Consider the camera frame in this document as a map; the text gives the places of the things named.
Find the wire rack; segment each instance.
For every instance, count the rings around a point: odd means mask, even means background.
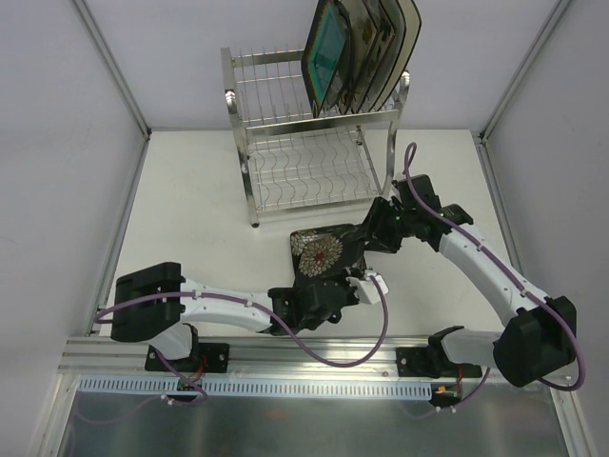
[[[266,211],[367,201],[388,189],[393,177],[407,73],[379,111],[341,115],[331,109],[313,118],[302,53],[263,50],[233,56],[222,49],[226,105],[253,227]],[[361,125],[387,121],[387,174],[381,186]]]

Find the metal panel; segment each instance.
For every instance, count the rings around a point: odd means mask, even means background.
[[[104,35],[99,30],[95,19],[91,15],[91,11],[88,7],[87,1],[70,0],[70,2],[74,6],[76,11],[78,11],[78,15],[83,22],[83,26],[87,30],[88,35],[91,38],[91,41],[93,42],[95,48],[97,48],[97,51],[99,52],[99,55],[102,58],[102,61],[106,64],[108,72],[111,78],[114,80],[114,84],[116,84],[116,87],[123,96],[123,100],[126,106],[128,107],[128,110],[131,113],[133,120],[140,128],[142,135],[148,138],[149,127],[146,124],[146,120],[144,119],[144,116],[142,115],[142,112],[140,111],[137,102],[133,98],[131,89],[129,88],[127,81],[125,81],[125,77],[123,76],[121,69],[119,69],[118,65],[116,64],[116,60],[114,59],[114,56],[112,55],[112,52],[108,47],[108,43],[106,43],[106,40],[104,39]]]
[[[588,376],[577,394],[584,415],[572,420],[590,427],[600,455],[609,452],[599,343],[609,320],[608,15],[604,0],[573,2],[489,139],[524,271],[578,309]]]
[[[147,121],[227,129],[220,48],[301,47],[315,2],[88,0]],[[409,64],[417,81],[403,124],[482,129],[556,0],[419,1]]]
[[[474,143],[476,144],[476,151],[478,152],[478,158],[480,159],[484,179],[486,180],[486,185],[488,186],[488,191],[491,195],[491,200],[493,201],[493,207],[495,208],[495,213],[497,214],[497,219],[499,220],[499,227],[501,229],[501,235],[503,236],[505,248],[507,249],[507,255],[510,259],[510,264],[517,271],[522,273],[521,257],[516,249],[514,235],[507,219],[505,203],[503,202],[501,189],[499,187],[499,183],[497,182],[497,175],[495,174],[493,164],[488,154],[488,147],[481,140],[481,136],[479,134],[474,133],[472,136],[474,138]]]
[[[81,327],[81,330],[84,330],[81,331],[82,334],[89,335],[91,333],[96,334],[99,332],[100,326],[93,324],[93,319],[95,318],[95,314],[99,312],[100,309],[105,308],[106,303],[108,302],[108,296],[112,286],[112,279],[114,278],[116,266],[118,265],[121,247],[123,246],[123,240],[125,239],[125,233],[127,232],[129,216],[131,215],[131,209],[133,208],[133,202],[135,201],[137,185],[140,182],[140,176],[142,176],[142,170],[144,169],[144,162],[146,161],[146,154],[149,144],[150,139],[148,138],[142,146],[137,166],[135,167],[132,175],[129,176],[129,188],[125,198],[125,203],[123,204],[121,215],[112,236],[108,255],[106,256],[106,262],[104,263],[104,269],[97,283],[91,312],[88,316],[86,316],[87,320]]]
[[[82,394],[79,411],[102,420],[141,402],[138,395]],[[212,397],[199,407],[159,401],[114,425],[74,421],[60,455],[568,455],[545,388],[487,387],[456,414],[417,420],[428,410],[419,402],[373,399]]]
[[[484,127],[482,133],[483,142],[486,142],[489,136],[493,133],[493,130],[499,123],[501,117],[503,116],[503,113],[509,106],[510,101],[516,94],[518,87],[524,81],[524,78],[526,77],[527,73],[535,64],[537,58],[543,50],[543,47],[552,36],[552,33],[560,23],[560,20],[566,13],[567,9],[571,6],[572,1],[573,0],[559,0],[552,12],[550,12],[550,15],[543,24],[543,27],[541,27],[539,34],[533,41],[531,48],[529,48],[529,51],[524,56],[524,59],[522,59],[520,66],[516,70],[516,73],[514,74],[514,76],[512,76],[510,83],[507,85],[507,89],[501,96],[501,100],[495,108],[493,115]]]
[[[429,383],[393,381],[343,381],[308,379],[235,378],[205,376],[197,384],[209,396],[274,398],[371,398],[383,400],[431,400]],[[85,393],[123,393],[138,395],[187,395],[198,392],[183,389],[174,376],[84,375],[79,391]]]
[[[144,143],[68,1],[0,2],[3,455],[31,455]]]

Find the rack shelf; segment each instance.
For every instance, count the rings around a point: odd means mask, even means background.
[[[233,56],[222,49],[226,105],[239,154],[250,223],[268,211],[361,203],[388,193],[395,135],[409,76],[376,112],[313,118],[301,73],[301,50]],[[362,125],[390,122],[383,186]]]

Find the white arm segment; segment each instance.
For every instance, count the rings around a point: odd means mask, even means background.
[[[442,348],[453,364],[473,364],[496,368],[493,356],[494,342],[499,340],[498,331],[475,331],[462,328],[442,338]]]
[[[189,326],[178,322],[145,343],[161,351],[168,360],[184,359],[192,350],[192,332]]]
[[[476,226],[463,224],[460,227],[471,233],[478,240],[481,240],[484,244],[484,239]],[[491,247],[488,245],[485,245],[485,247],[500,258]],[[516,286],[486,257],[484,252],[478,250],[456,230],[452,230],[447,235],[442,236],[440,253],[459,267],[469,280],[474,283],[474,286],[482,292],[482,295],[491,304],[504,326],[517,315],[516,311],[519,308],[528,310],[537,307],[529,298],[521,295]],[[547,296],[547,293],[529,283],[509,263],[504,263],[528,291],[541,299]]]
[[[190,279],[187,279],[181,285],[180,290],[182,292],[192,292],[195,290],[196,292],[221,293],[231,297],[245,298],[268,309],[273,309],[271,299],[268,298],[266,292],[247,293],[209,288]],[[227,300],[216,298],[192,299],[185,297],[180,300],[180,303],[187,308],[180,318],[182,323],[211,322],[241,327],[255,332],[262,331],[271,326],[270,317],[265,312],[238,303],[228,302]]]

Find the metal rod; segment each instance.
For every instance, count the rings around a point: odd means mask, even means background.
[[[121,69],[116,63],[116,59],[114,59],[114,56],[112,55],[108,43],[97,25],[97,21],[95,21],[95,18],[93,17],[91,9],[88,7],[87,1],[70,0],[70,3],[76,9],[78,17],[83,23],[83,26],[85,26],[85,30],[93,42],[93,46],[97,49],[110,74],[110,77],[112,78],[112,81],[114,81],[114,84],[119,90],[121,98],[125,102],[129,114],[133,118],[133,121],[135,121],[135,124],[137,124],[137,127],[142,132],[144,138],[147,140],[149,137],[150,127],[148,126],[140,107],[135,101],[135,97],[127,84],[125,76],[121,72]]]
[[[359,114],[346,114],[329,118],[303,119],[283,124],[264,125],[246,128],[252,138],[266,138],[276,135],[288,135],[309,130],[335,129],[337,127],[348,127],[360,124],[374,124],[397,120],[399,124],[399,112],[396,110],[381,112],[366,112]]]
[[[265,168],[266,159],[258,151],[258,143],[254,144],[254,148],[256,150],[255,150],[255,152],[253,154],[251,154],[251,157],[253,157],[253,159],[254,159],[254,166],[256,167],[256,170],[257,170],[254,173],[258,175],[258,193],[260,194],[260,209],[264,210],[265,209],[265,205],[266,205],[266,201],[268,200],[268,197],[270,197],[270,189],[266,186],[266,184],[263,183],[262,176],[261,176],[261,169]],[[256,155],[259,155],[260,158],[263,159],[263,164],[259,168],[258,168],[258,161],[256,160]],[[265,200],[263,200],[263,186],[266,189],[266,198],[265,198]]]
[[[398,111],[399,115],[397,119],[391,121],[391,124],[389,125],[389,132],[387,133],[386,170],[383,184],[384,198],[388,198],[389,192],[391,191],[391,181],[393,181],[396,164],[396,138],[398,135],[398,128],[400,127],[400,118],[402,117],[403,107],[405,106],[408,98],[408,92],[410,92],[410,73],[405,70],[400,78],[400,89],[398,90],[398,95],[394,99],[395,109]]]
[[[287,73],[292,76],[292,62],[287,62]],[[294,104],[296,105],[296,111],[300,114],[299,104],[298,104],[298,96],[296,95],[296,86],[294,85],[294,78],[290,78],[289,82],[292,84],[292,91],[294,92]]]
[[[594,440],[585,423],[580,401],[574,392],[561,392],[551,388],[550,394],[556,406],[560,430],[564,437],[569,455],[577,457],[593,457],[599,453],[595,449]]]
[[[243,55],[238,57],[233,57],[233,66],[234,67],[247,67],[250,65],[265,65],[272,64],[276,61],[279,62],[289,62],[290,60],[301,60],[303,57],[302,50],[280,50],[276,52],[277,55],[268,54],[268,53],[251,53],[251,55]]]
[[[244,79],[246,79],[246,71],[244,70],[243,66],[241,66],[241,74],[243,75]],[[244,105],[246,106],[246,112],[244,114],[246,115],[247,124],[251,126],[251,118],[249,117],[249,103],[247,101],[247,84],[244,84],[244,94],[246,95],[244,97]]]
[[[315,181],[315,183],[317,184],[318,188],[317,188],[317,193],[315,194],[315,201],[317,202],[317,205],[320,204],[320,193],[322,193],[322,183],[320,183],[317,179],[315,179],[315,177],[313,176],[313,171],[311,171],[311,162],[313,162],[313,152],[311,151],[311,149],[308,148],[308,146],[306,145],[305,139],[302,138],[303,141],[303,147],[306,149],[306,151],[309,154],[310,160],[308,161],[308,163],[306,164],[306,167],[308,168],[308,175],[310,176],[310,178]],[[305,196],[308,194],[308,186],[306,187],[306,194]]]
[[[302,78],[303,76],[301,74],[294,74],[294,75],[288,75],[288,76],[271,76],[269,78],[260,78],[258,81],[278,81],[278,80],[282,80],[282,79],[289,79],[289,78]],[[255,79],[245,79],[243,81],[237,81],[237,84],[244,84],[244,83],[254,83],[256,82]]]
[[[374,184],[376,186],[376,191],[373,191],[372,193],[374,195],[379,195],[381,193],[381,184],[379,184],[379,177],[377,176],[376,169],[374,168],[374,164],[372,163],[370,151],[368,150],[368,144],[365,142],[365,138],[363,138],[363,131],[361,129],[358,129],[358,140],[362,143],[363,152],[365,153],[366,160],[368,161],[368,167],[371,170],[372,178],[374,179]],[[368,187],[370,188],[370,178],[368,177],[367,173],[365,173],[365,177],[368,182]]]
[[[232,134],[237,146],[237,156],[239,158],[239,170],[244,183],[244,192],[246,193],[247,212],[249,213],[249,223],[254,228],[260,225],[258,220],[258,211],[256,210],[256,200],[254,191],[251,185],[251,176],[249,174],[249,157],[247,154],[246,133],[243,129],[241,115],[239,113],[239,103],[237,101],[238,91],[235,91],[235,72],[231,65],[231,56],[229,48],[222,48],[223,61],[223,77],[225,84],[225,99],[226,108],[228,109],[228,118],[232,127]]]
[[[284,87],[282,86],[282,81],[281,80],[284,79],[284,78],[294,78],[296,76],[302,76],[302,75],[294,75],[294,76],[292,76],[292,74],[290,73],[288,76],[281,77],[280,76],[281,75],[281,70],[279,68],[279,60],[278,59],[275,60],[275,65],[277,66],[277,77],[278,77],[278,80],[279,80],[278,84],[279,84],[279,90],[280,90],[281,95],[282,95],[282,101],[284,102],[285,116],[287,117],[287,119],[289,121],[291,119],[290,119],[289,110],[287,109],[287,103],[285,101],[285,96],[284,96]],[[295,150],[298,153],[298,162],[296,163],[296,177],[297,177],[298,181],[301,181],[301,176],[300,176],[298,167],[301,164],[301,161],[303,160],[303,157],[298,152],[298,150],[296,148],[294,148],[294,143],[292,142],[291,135],[289,137],[289,142],[290,142],[290,145],[291,145],[292,149]],[[269,147],[268,139],[266,139],[266,145]],[[281,141],[279,142],[279,148],[285,154],[285,156],[287,156],[287,164],[285,164],[285,167],[287,167],[289,165],[289,156],[284,152],[284,149],[282,148],[282,142]],[[292,198],[290,199],[290,202],[289,202],[291,207],[293,206],[294,197],[296,197],[296,188],[294,188],[294,186],[292,186],[292,188],[294,189],[294,195],[292,195]],[[305,196],[308,194],[308,186],[304,186],[304,188],[305,188],[305,191],[304,191],[304,197],[303,198],[305,198]]]
[[[363,200],[363,199],[365,199],[365,200],[369,201],[369,196],[370,196],[370,192],[369,191],[367,191],[367,190],[360,190],[355,195],[355,198],[351,199],[351,200],[358,200],[358,199],[359,200]],[[341,200],[339,202],[327,202],[327,204],[328,205],[334,205],[336,203],[346,203],[346,202],[349,202],[349,201],[350,200]],[[315,198],[308,198],[308,199],[304,199],[303,198],[303,199],[294,200],[293,203],[296,204],[296,205],[300,205],[300,208],[301,208],[301,207],[304,207],[304,206],[310,206],[310,205],[308,205],[308,203],[312,203],[312,202],[317,202],[317,200]],[[277,209],[280,209],[281,205],[283,205],[283,204],[281,204],[281,203],[272,203],[270,205],[267,205],[266,209],[269,210],[268,207],[276,207]]]
[[[55,376],[55,389],[49,399],[49,414],[42,418],[26,455],[68,455],[67,452],[61,452],[61,445],[79,381],[78,374],[63,373]]]
[[[273,103],[273,93],[272,90],[270,88],[270,81],[268,79],[268,66],[267,64],[264,65],[265,67],[265,75],[266,75],[266,85],[268,87],[268,99],[270,100],[270,106],[271,106],[271,110],[273,111],[273,116],[275,118],[275,122],[277,123],[277,110],[275,109],[275,104]],[[287,157],[287,162],[289,163],[289,156],[284,152],[284,149],[281,147],[281,143],[279,144],[279,148],[281,150],[281,152],[285,155],[285,157]],[[275,166],[277,165],[277,156],[271,152],[270,150],[270,145],[268,144],[268,141],[266,141],[266,150],[268,150],[268,152],[270,152],[270,154],[272,154],[272,156],[275,158],[275,163],[273,164],[273,166],[271,167],[271,170],[275,169]],[[284,167],[284,177],[285,177],[285,181],[287,182],[287,175],[285,174],[285,167]],[[273,179],[273,184],[275,184],[276,186],[279,186],[276,182],[275,182],[275,176],[271,173],[271,178]],[[294,198],[294,196],[296,195],[296,189],[294,188],[294,186],[292,186],[292,189],[294,190],[294,193],[292,195],[292,199]],[[282,197],[284,196],[284,188],[282,188],[281,186],[279,186],[279,197],[277,197],[277,206],[279,206],[279,201],[282,199]]]
[[[336,138],[339,140],[339,144],[346,151],[346,155],[343,160],[344,167],[346,168],[346,172],[349,174],[349,176],[351,176],[353,179],[355,179],[355,188],[353,189],[353,195],[357,198],[358,189],[360,188],[360,180],[357,178],[357,176],[355,176],[353,173],[351,173],[351,171],[349,171],[349,165],[347,164],[347,159],[349,158],[349,155],[351,155],[351,150],[343,143],[343,140],[341,140],[341,135],[337,129],[334,129],[334,133],[336,134]],[[351,135],[349,135],[349,141],[351,141],[353,143],[353,139],[351,138]],[[357,145],[355,146],[355,150],[359,154]],[[358,166],[358,170],[360,171],[360,173],[365,175],[365,170],[363,170],[363,167],[361,166],[361,160],[358,160],[358,158],[359,158],[358,154],[356,154],[356,158],[355,158],[354,162]]]
[[[488,186],[488,190],[491,194],[491,201],[493,202],[493,207],[495,207],[497,219],[499,219],[499,227],[501,229],[501,235],[503,236],[503,242],[505,243],[505,247],[507,249],[507,256],[510,259],[512,267],[522,273],[521,256],[516,248],[514,233],[512,232],[509,218],[507,217],[507,211],[505,210],[505,201],[503,200],[499,182],[497,181],[497,174],[493,169],[493,163],[489,154],[488,142],[483,142],[480,136],[472,136],[474,138],[478,158],[480,159],[482,174],[484,175],[486,185]]]
[[[325,161],[325,158],[327,157],[327,154],[325,153],[324,148],[320,148],[320,145],[317,143],[317,136],[312,136],[312,138],[313,138],[313,141],[315,142],[315,148],[319,149],[324,154],[324,157],[322,158],[322,162],[320,162],[320,169],[322,171],[324,171],[324,161]],[[328,203],[331,203],[332,202],[332,192],[334,191],[334,182],[330,178],[328,178],[325,173],[324,173],[324,179],[328,183],[330,183],[330,192],[327,193],[327,201],[328,201]]]
[[[263,124],[265,123],[265,115],[263,114],[263,105],[260,102],[260,88],[258,87],[258,76],[256,76],[256,64],[252,66],[254,69],[254,81],[256,83],[256,97],[258,98],[258,109],[260,110],[260,117],[263,119]]]
[[[344,180],[344,178],[339,174],[338,171],[336,171],[336,161],[339,158],[339,152],[336,148],[334,148],[334,146],[330,143],[330,140],[327,137],[327,130],[323,130],[324,132],[324,137],[325,137],[325,141],[327,142],[327,145],[330,146],[332,149],[334,149],[334,160],[332,160],[332,168],[334,168],[334,174],[336,176],[338,176],[339,178],[341,178],[343,180],[343,190],[341,190],[341,196],[343,197],[343,201],[344,201],[344,191],[346,190],[346,181]]]
[[[362,174],[364,174],[364,170],[361,167],[361,161],[359,161],[359,160],[350,160],[350,161],[345,161],[345,162],[341,163],[341,165],[345,165],[346,167],[348,166],[348,164],[356,164],[356,165],[358,165],[358,168],[360,169],[360,172]],[[328,168],[328,167],[329,167],[328,165],[323,166],[323,167],[321,167],[321,166],[313,166],[314,169],[321,169],[321,170],[324,170],[324,168]],[[292,170],[295,171],[296,168],[292,167],[292,168],[286,169],[286,170],[287,171],[292,171]],[[273,173],[273,174],[275,174],[275,173],[281,173],[281,174],[283,174],[283,170],[282,169],[275,169],[275,170],[254,171],[254,172],[252,172],[253,175],[261,175],[263,177],[263,179],[265,179],[265,176],[268,175],[269,173]],[[315,175],[312,175],[311,177],[319,178],[319,177],[322,177],[322,176],[324,176],[324,175],[323,174],[315,174]],[[298,181],[299,179],[301,179],[301,178],[293,177],[293,178],[287,178],[287,181]]]
[[[131,175],[128,192],[125,195],[125,201],[123,202],[123,209],[121,215],[114,229],[112,235],[112,243],[106,255],[106,261],[104,263],[104,269],[102,275],[97,281],[97,287],[93,295],[91,303],[91,310],[88,313],[87,321],[81,326],[81,331],[85,335],[90,335],[93,331],[93,319],[97,314],[99,308],[105,308],[108,302],[110,289],[112,287],[112,280],[114,279],[114,272],[118,265],[118,259],[123,247],[123,241],[125,240],[125,233],[127,233],[127,225],[129,222],[129,216],[133,209],[133,202],[135,201],[135,194],[137,192],[138,184],[140,183],[140,177],[142,176],[142,169],[144,169],[144,163],[146,161],[148,145],[150,140],[146,140],[140,150],[140,157],[138,158],[135,170]]]
[[[503,92],[503,95],[501,96],[497,107],[493,111],[491,118],[486,123],[486,127],[484,127],[482,130],[482,141],[486,141],[493,133],[493,130],[495,130],[495,127],[501,120],[501,117],[505,113],[507,107],[524,81],[524,77],[532,69],[535,62],[537,62],[541,51],[554,33],[554,30],[556,30],[560,21],[564,17],[564,14],[567,12],[572,3],[573,0],[559,0],[550,12],[549,16],[543,23],[540,32],[535,37],[535,40],[533,40],[533,44],[524,56],[524,59],[522,59],[516,73],[514,73],[514,76],[512,76],[507,88]]]

